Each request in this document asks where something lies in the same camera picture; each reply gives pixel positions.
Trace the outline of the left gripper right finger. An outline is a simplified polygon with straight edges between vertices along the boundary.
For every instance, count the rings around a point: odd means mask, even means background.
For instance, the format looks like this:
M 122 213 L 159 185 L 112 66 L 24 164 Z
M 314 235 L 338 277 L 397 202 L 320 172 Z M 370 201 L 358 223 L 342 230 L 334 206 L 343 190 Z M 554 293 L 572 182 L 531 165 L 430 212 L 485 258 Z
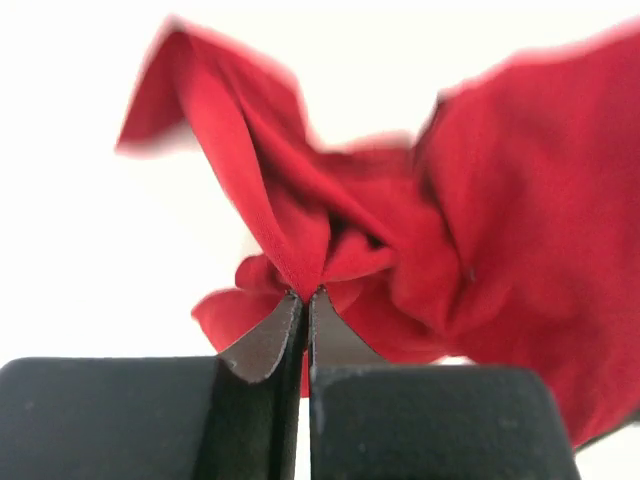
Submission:
M 533 372 L 391 364 L 340 318 L 325 290 L 308 315 L 313 478 L 578 477 L 558 408 Z

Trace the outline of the dark red t shirt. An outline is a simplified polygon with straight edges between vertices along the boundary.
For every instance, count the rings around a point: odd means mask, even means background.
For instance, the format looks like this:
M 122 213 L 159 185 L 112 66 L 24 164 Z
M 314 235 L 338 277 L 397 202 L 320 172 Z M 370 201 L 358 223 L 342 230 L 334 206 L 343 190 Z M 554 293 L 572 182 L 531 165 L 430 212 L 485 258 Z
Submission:
M 416 140 L 316 148 L 291 77 L 192 25 L 151 55 L 117 141 L 188 125 L 260 246 L 193 317 L 223 350 L 325 287 L 381 356 L 535 371 L 575 446 L 639 405 L 639 32 L 519 57 Z

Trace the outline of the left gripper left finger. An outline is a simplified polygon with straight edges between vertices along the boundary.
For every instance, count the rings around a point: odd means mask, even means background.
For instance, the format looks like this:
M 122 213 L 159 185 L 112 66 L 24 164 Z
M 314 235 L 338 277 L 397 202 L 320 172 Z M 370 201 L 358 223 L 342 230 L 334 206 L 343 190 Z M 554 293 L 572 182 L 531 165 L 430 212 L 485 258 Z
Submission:
M 304 306 L 210 357 L 21 358 L 1 370 L 5 479 L 290 479 Z

